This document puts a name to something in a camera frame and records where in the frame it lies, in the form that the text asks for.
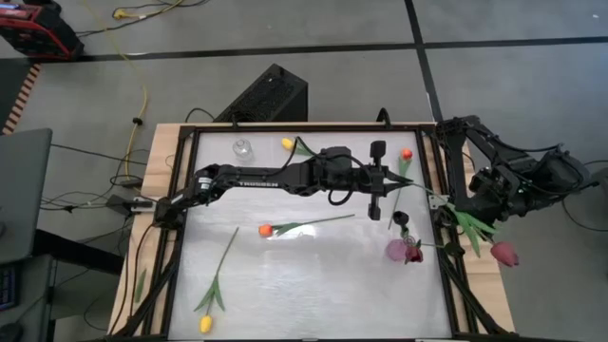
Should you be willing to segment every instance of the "black box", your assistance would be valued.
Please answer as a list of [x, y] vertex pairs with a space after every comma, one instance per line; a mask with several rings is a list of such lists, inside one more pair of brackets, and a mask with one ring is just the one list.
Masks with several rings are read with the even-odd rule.
[[307, 121], [308, 83], [276, 64], [215, 119], [216, 123]]

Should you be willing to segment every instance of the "cable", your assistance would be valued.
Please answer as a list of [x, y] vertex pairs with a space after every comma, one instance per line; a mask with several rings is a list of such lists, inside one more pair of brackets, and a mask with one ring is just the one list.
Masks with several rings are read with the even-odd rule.
[[[133, 141], [134, 141], [134, 138], [135, 138], [135, 133], [137, 131], [137, 127], [140, 126], [141, 124], [143, 124], [142, 117], [143, 117], [143, 114], [145, 113], [145, 110], [146, 110], [146, 108], [148, 106], [148, 88], [147, 88], [147, 86], [145, 84], [145, 80], [143, 78], [143, 75], [137, 69], [137, 67], [135, 66], [135, 64], [128, 57], [126, 57], [126, 55], [124, 53], [121, 52], [121, 49], [119, 48], [118, 43], [116, 43], [116, 40], [114, 39], [114, 36], [112, 35], [112, 33], [110, 31], [107, 30], [107, 25], [104, 23], [104, 20], [99, 15], [97, 15], [97, 13], [89, 5], [88, 0], [83, 0], [83, 3], [85, 4], [86, 8], [91, 13], [91, 15], [95, 18], [95, 20], [97, 21], [97, 24], [100, 26], [100, 28], [102, 28], [104, 30], [107, 39], [110, 41], [110, 43], [112, 44], [112, 46], [116, 50], [116, 53], [118, 53], [121, 57], [123, 57], [123, 59], [127, 62], [127, 64], [133, 69], [133, 72], [135, 73], [135, 76], [137, 77], [138, 81], [142, 84], [142, 95], [143, 95], [142, 108], [140, 109], [140, 113], [138, 114], [138, 116], [136, 118], [133, 118], [133, 129], [131, 129], [131, 136], [129, 137], [129, 143], [126, 146], [126, 157], [125, 157], [125, 161], [124, 161], [124, 172], [126, 174], [126, 179], [129, 181], [130, 180], [130, 177], [129, 177], [129, 155], [131, 154], [131, 150], [133, 148]], [[160, 13], [163, 13], [163, 12], [167, 11], [167, 10], [168, 9], [165, 9], [165, 10], [160, 11], [159, 13], [153, 14], [153, 15], [158, 15]]]
[[[592, 164], [596, 164], [596, 163], [602, 163], [602, 162], [608, 162], [608, 160], [596, 160], [596, 161], [589, 161], [584, 163], [583, 165], [592, 165]], [[570, 214], [570, 211], [568, 210], [568, 208], [566, 207], [566, 198], [561, 200], [561, 208], [563, 208], [563, 212], [566, 213], [566, 216], [572, 221], [574, 222], [576, 225], [578, 225], [578, 227], [582, 228], [582, 229], [586, 229], [592, 232], [598, 232], [598, 233], [608, 233], [608, 229], [598, 229], [598, 228], [593, 228], [590, 227], [588, 225], [582, 224], [580, 222], [578, 222], [573, 216], [572, 214]]]
[[104, 297], [104, 295], [107, 295], [112, 290], [114, 290], [114, 289], [110, 288], [109, 290], [106, 290], [106, 291], [102, 292], [100, 295], [97, 296], [97, 298], [93, 299], [93, 301], [86, 307], [85, 312], [83, 313], [83, 320], [85, 321], [85, 323], [87, 324], [87, 326], [89, 326], [90, 328], [98, 330], [100, 332], [105, 332], [106, 331], [106, 329], [96, 327], [91, 322], [89, 322], [88, 319], [86, 319], [86, 314], [88, 314], [88, 311], [91, 310], [91, 308], [93, 308], [93, 305], [95, 303], [97, 303], [100, 299], [102, 299]]
[[589, 161], [589, 162], [584, 163], [583, 165], [587, 166], [587, 165], [592, 165], [592, 164], [601, 163], [601, 162], [608, 162], [608, 160]]
[[[57, 284], [57, 285], [55, 285], [54, 287], [55, 287], [55, 288], [59, 288], [60, 286], [62, 286], [62, 285], [64, 285], [64, 284], [66, 284], [66, 283], [67, 283], [67, 282], [69, 282], [70, 280], [73, 280], [73, 279], [75, 279], [75, 278], [77, 278], [77, 277], [79, 277], [79, 276], [84, 275], [84, 274], [85, 274], [86, 272], [88, 272], [88, 271], [89, 271], [89, 270], [88, 270], [88, 269], [86, 269], [86, 270], [84, 270], [83, 272], [80, 272], [80, 273], [79, 273], [79, 274], [77, 274], [77, 275], [71, 276], [71, 277], [69, 277], [68, 279], [66, 279], [66, 280], [64, 280], [64, 281], [62, 281], [62, 282], [60, 282], [60, 283], [59, 283], [59, 284]], [[43, 298], [45, 298], [45, 297], [46, 297], [46, 295], [45, 295], [45, 294], [43, 294], [43, 295], [39, 296], [39, 297], [38, 297], [36, 300], [34, 300], [34, 301], [31, 303], [31, 304], [29, 304], [29, 306], [28, 306], [28, 307], [27, 307], [27, 308], [26, 308], [26, 309], [25, 309], [25, 310], [24, 310], [24, 311], [23, 311], [23, 312], [22, 312], [22, 313], [19, 315], [19, 317], [17, 317], [17, 319], [15, 320], [15, 323], [19, 322], [19, 321], [20, 321], [20, 320], [21, 320], [21, 319], [22, 319], [22, 318], [23, 318], [23, 317], [24, 317], [24, 316], [25, 316], [25, 315], [26, 315], [26, 314], [27, 314], [27, 313], [28, 313], [28, 312], [29, 312], [29, 311], [30, 311], [30, 310], [31, 310], [31, 309], [34, 307], [34, 306], [36, 306], [36, 304], [37, 304], [37, 303], [38, 303], [40, 300], [42, 300], [42, 299], [43, 299]]]
[[114, 13], [112, 14], [112, 17], [114, 17], [114, 19], [123, 19], [123, 18], [143, 18], [149, 15], [159, 15], [162, 13], [165, 13], [168, 10], [172, 10], [175, 7], [177, 7], [179, 4], [181, 4], [183, 2], [183, 0], [177, 0], [174, 4], [171, 4], [170, 6], [164, 8], [164, 9], [160, 9], [154, 12], [149, 12], [149, 13], [136, 13], [136, 14], [131, 14], [131, 13], [127, 13], [124, 11], [124, 8], [116, 8], [114, 9]]
[[551, 151], [551, 150], [555, 150], [558, 149], [558, 147], [561, 146], [560, 143], [552, 145], [552, 146], [548, 146], [548, 147], [542, 147], [542, 148], [519, 148], [519, 147], [515, 147], [513, 145], [510, 145], [506, 142], [503, 142], [496, 134], [492, 134], [489, 132], [485, 132], [484, 130], [480, 129], [480, 128], [474, 128], [474, 127], [470, 127], [471, 129], [473, 129], [474, 131], [481, 133], [483, 135], [485, 135], [487, 138], [494, 140], [496, 143], [501, 144], [504, 147], [508, 147], [510, 149], [516, 150], [516, 151], [520, 151], [520, 152], [546, 152], [546, 151]]
[[[187, 7], [194, 7], [194, 6], [198, 6], [198, 5], [205, 5], [209, 1], [210, 0], [200, 0], [200, 1], [198, 1], [196, 3], [193, 3], [193, 4], [183, 4], [183, 3], [180, 3], [179, 5], [177, 5], [177, 7], [178, 8], [187, 8]], [[140, 5], [140, 6], [122, 7], [122, 9], [133, 9], [133, 10], [136, 10], [136, 9], [143, 9], [143, 8], [146, 8], [146, 7], [171, 6], [171, 5], [173, 5], [173, 4], [160, 2], [159, 4], [145, 4], [145, 5]], [[116, 12], [116, 10], [118, 10], [118, 8], [114, 9], [114, 11], [112, 12], [112, 16]], [[109, 27], [109, 28], [106, 28], [106, 29], [90, 29], [90, 30], [86, 30], [86, 31], [77, 31], [76, 34], [78, 35], [79, 38], [84, 38], [84, 37], [87, 37], [89, 35], [102, 33], [105, 30], [112, 31], [112, 30], [116, 30], [116, 29], [122, 29], [122, 28], [126, 28], [128, 26], [131, 26], [131, 25], [139, 24], [140, 22], [148, 20], [150, 18], [154, 18], [155, 16], [157, 16], [159, 14], [162, 14], [162, 12], [158, 13], [158, 14], [144, 16], [142, 18], [138, 18], [137, 20], [133, 20], [133, 21], [130, 21], [130, 22], [127, 22], [127, 23], [123, 23], [123, 24], [117, 25], [115, 27]]]
[[190, 112], [188, 113], [188, 115], [186, 115], [186, 120], [184, 120], [184, 122], [185, 122], [185, 123], [187, 123], [187, 122], [188, 122], [188, 119], [190, 119], [190, 116], [192, 115], [192, 113], [194, 113], [194, 112], [195, 112], [195, 111], [197, 111], [197, 110], [199, 110], [199, 111], [201, 111], [201, 112], [203, 112], [203, 113], [207, 114], [207, 115], [208, 115], [208, 116], [211, 118], [211, 121], [214, 121], [214, 120], [216, 119], [216, 117], [214, 117], [214, 116], [213, 116], [211, 113], [209, 113], [209, 112], [208, 112], [208, 111], [206, 111], [205, 109], [195, 107], [195, 108], [192, 108], [192, 109], [190, 110]]
[[123, 314], [123, 309], [124, 309], [124, 303], [126, 301], [126, 289], [129, 285], [129, 249], [126, 249], [126, 252], [124, 253], [124, 259], [126, 260], [126, 263], [124, 264], [124, 290], [123, 290], [123, 301], [121, 302], [121, 308], [118, 310], [118, 314], [116, 315], [116, 319], [114, 320], [114, 324], [112, 324], [112, 328], [110, 328], [110, 331], [108, 333], [108, 335], [111, 335], [114, 333], [114, 329], [116, 329], [116, 325], [118, 324], [118, 320], [121, 319], [121, 314]]
[[[92, 156], [98, 156], [98, 157], [103, 157], [103, 158], [108, 158], [111, 159], [113, 161], [118, 161], [118, 162], [126, 162], [126, 160], [121, 159], [121, 158], [116, 158], [116, 157], [112, 157], [112, 156], [108, 156], [105, 155], [103, 153], [98, 153], [98, 152], [91, 152], [91, 151], [86, 151], [84, 149], [80, 149], [80, 148], [76, 148], [76, 147], [71, 147], [71, 146], [65, 146], [65, 145], [61, 145], [58, 143], [52, 143], [51, 146], [53, 147], [57, 147], [57, 148], [64, 148], [66, 150], [71, 150], [71, 151], [75, 151], [75, 152], [80, 152], [80, 153], [84, 153], [87, 155], [92, 155]], [[132, 163], [138, 164], [138, 165], [147, 165], [147, 163], [145, 162], [141, 162], [141, 161], [131, 161]]]
[[[131, 151], [130, 153], [128, 153], [127, 155], [133, 154], [133, 153], [135, 153], [135, 152], [140, 152], [140, 151], [147, 151], [147, 152], [149, 152], [149, 150], [144, 149], [144, 148], [141, 148], [141, 149], [136, 149], [136, 150], [133, 150], [133, 151]], [[121, 166], [122, 166], [122, 164], [123, 164], [123, 162], [122, 162], [122, 161], [121, 161], [121, 162], [119, 162], [118, 167], [116, 168], [116, 176], [118, 176], [118, 175], [119, 175], [119, 172], [121, 171]], [[80, 208], [80, 207], [83, 207], [83, 206], [85, 206], [85, 205], [88, 205], [89, 203], [91, 203], [91, 202], [93, 202], [93, 201], [95, 201], [95, 200], [98, 200], [98, 199], [104, 198], [104, 197], [105, 197], [107, 194], [109, 194], [109, 193], [112, 191], [112, 189], [114, 189], [114, 186], [116, 186], [116, 184], [115, 184], [115, 183], [112, 183], [112, 184], [110, 185], [110, 187], [109, 187], [107, 190], [105, 190], [105, 192], [103, 192], [101, 195], [97, 195], [97, 196], [96, 196], [94, 199], [91, 199], [91, 200], [88, 200], [88, 201], [86, 201], [86, 202], [83, 202], [83, 203], [80, 203], [80, 204], [78, 204], [78, 205], [75, 205], [75, 207]], [[76, 194], [76, 193], [85, 194], [85, 193], [80, 192], [80, 191], [71, 191], [71, 192], [69, 192], [69, 193], [64, 193], [63, 195], [60, 195], [60, 196], [58, 196], [57, 198], [60, 198], [60, 197], [65, 196], [65, 195], [67, 195], [67, 194]]]
[[126, 219], [124, 220], [123, 226], [121, 228], [113, 230], [113, 231], [111, 231], [109, 233], [105, 233], [105, 234], [101, 234], [101, 235], [96, 236], [96, 237], [92, 237], [91, 239], [88, 239], [86, 241], [82, 241], [81, 243], [83, 243], [83, 244], [89, 244], [89, 243], [91, 243], [91, 242], [93, 242], [95, 240], [98, 240], [100, 238], [105, 238], [105, 237], [108, 237], [108, 236], [111, 236], [111, 235], [115, 234], [116, 232], [123, 231], [124, 228], [126, 228], [126, 226], [128, 226], [129, 224], [133, 223], [133, 222], [127, 222], [128, 219], [131, 219], [131, 218], [133, 218], [133, 217], [127, 216]]
[[335, 206], [342, 205], [342, 204], [346, 203], [347, 201], [349, 201], [351, 199], [352, 192], [353, 191], [351, 189], [351, 190], [349, 190], [349, 193], [346, 194], [346, 196], [343, 199], [341, 199], [339, 201], [333, 201], [332, 200], [333, 190], [330, 190], [330, 193], [327, 195], [327, 200], [329, 201], [329, 203], [331, 205], [335, 205]]
[[140, 258], [140, 250], [143, 246], [143, 241], [145, 240], [145, 236], [148, 234], [148, 232], [150, 231], [150, 228], [153, 227], [153, 223], [150, 223], [150, 225], [145, 229], [145, 231], [143, 232], [142, 238], [140, 239], [140, 242], [137, 245], [137, 251], [135, 252], [135, 269], [133, 270], [133, 290], [131, 291], [131, 305], [129, 307], [129, 317], [133, 315], [133, 303], [135, 300], [135, 288], [137, 287], [137, 264], [138, 264], [138, 260]]
[[563, 212], [566, 213], [566, 216], [573, 221], [576, 225], [578, 225], [578, 227], [582, 228], [582, 229], [586, 229], [586, 230], [590, 230], [592, 232], [598, 232], [598, 233], [608, 233], [608, 229], [598, 229], [598, 228], [592, 228], [589, 227], [587, 225], [584, 225], [580, 222], [578, 222], [577, 220], [574, 219], [574, 217], [572, 216], [572, 214], [570, 214], [570, 212], [568, 211], [568, 208], [566, 208], [566, 199], [562, 199], [561, 200], [561, 208], [563, 208]]
[[471, 158], [471, 156], [467, 155], [465, 151], [463, 151], [463, 156], [467, 157], [471, 161], [471, 164], [473, 165], [473, 171], [477, 170], [477, 166], [475, 166], [475, 161]]

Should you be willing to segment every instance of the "clear glass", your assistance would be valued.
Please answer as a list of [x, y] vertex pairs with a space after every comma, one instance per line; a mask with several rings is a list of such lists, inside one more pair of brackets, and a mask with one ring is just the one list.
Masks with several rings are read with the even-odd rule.
[[254, 158], [254, 150], [249, 141], [239, 139], [232, 144], [232, 150], [235, 151], [237, 158], [241, 161], [250, 161]]

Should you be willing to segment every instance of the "concrete floor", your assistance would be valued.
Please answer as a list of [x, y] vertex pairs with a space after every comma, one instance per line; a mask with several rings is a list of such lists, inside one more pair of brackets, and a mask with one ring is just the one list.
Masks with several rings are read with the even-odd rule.
[[[121, 2], [90, 2], [114, 25], [109, 15]], [[59, 3], [75, 30], [96, 28], [80, 0]], [[608, 5], [600, 0], [414, 0], [414, 5], [426, 42], [600, 36], [608, 30]], [[398, 0], [214, 0], [202, 7], [172, 10], [115, 35], [131, 53], [413, 42], [406, 7]], [[89, 54], [114, 53], [102, 34], [83, 41]], [[0, 57], [18, 56], [1, 44]], [[427, 56], [445, 118], [478, 115], [513, 144], [563, 142], [583, 162], [608, 159], [605, 144], [598, 143], [608, 126], [608, 44], [447, 48], [427, 50]], [[272, 63], [309, 82], [310, 121], [372, 121], [381, 106], [394, 121], [432, 120], [412, 49], [135, 63], [150, 92], [136, 148], [149, 147], [155, 124], [182, 122], [194, 106], [220, 113]], [[46, 64], [18, 130], [50, 127], [56, 143], [121, 156], [140, 105], [139, 84], [124, 62]], [[473, 157], [477, 165], [484, 164], [479, 152], [473, 151]], [[145, 153], [137, 159], [145, 161]], [[103, 192], [116, 166], [114, 161], [52, 149], [45, 194]], [[143, 172], [133, 167], [135, 173]], [[569, 205], [586, 224], [604, 228], [606, 198], [599, 192], [572, 196]], [[120, 227], [122, 218], [105, 210], [45, 212], [40, 222], [53, 233], [82, 239]], [[511, 218], [503, 226], [499, 238], [512, 241], [522, 259], [518, 268], [503, 270], [517, 332], [605, 341], [608, 234], [580, 229], [559, 206]], [[113, 250], [116, 238], [102, 241], [102, 246]], [[77, 271], [65, 267], [60, 275]], [[88, 296], [79, 300], [88, 303], [111, 292], [116, 281], [90, 272], [71, 284], [68, 293]], [[90, 320], [104, 327], [110, 310], [100, 303]], [[59, 321], [56, 340], [102, 334], [77, 315]]]

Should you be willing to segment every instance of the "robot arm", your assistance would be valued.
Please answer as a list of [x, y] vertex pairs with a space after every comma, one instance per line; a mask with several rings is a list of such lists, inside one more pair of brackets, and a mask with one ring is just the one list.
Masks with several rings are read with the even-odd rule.
[[[346, 203], [353, 192], [371, 194], [368, 216], [379, 220], [379, 198], [411, 183], [411, 180], [390, 172], [381, 164], [385, 153], [385, 142], [373, 142], [370, 149], [373, 164], [370, 165], [354, 158], [350, 149], [344, 146], [323, 149], [300, 163], [289, 164], [290, 157], [280, 168], [208, 165], [195, 172], [189, 185], [172, 199], [159, 200], [154, 221], [163, 228], [179, 228], [183, 225], [182, 212], [185, 209], [219, 200], [233, 187], [282, 189], [303, 197], [318, 191], [330, 191], [332, 205]], [[352, 167], [353, 162], [359, 167]], [[385, 179], [393, 182], [384, 184]], [[333, 201], [333, 191], [346, 191], [347, 195], [342, 200]]]
[[[511, 215], [524, 216], [592, 185], [589, 172], [560, 145], [520, 149], [502, 142], [476, 116], [437, 124], [437, 138], [446, 152], [450, 201], [459, 211], [491, 224]], [[466, 192], [463, 145], [469, 139], [490, 160], [475, 174]], [[540, 161], [527, 152], [545, 152]]]

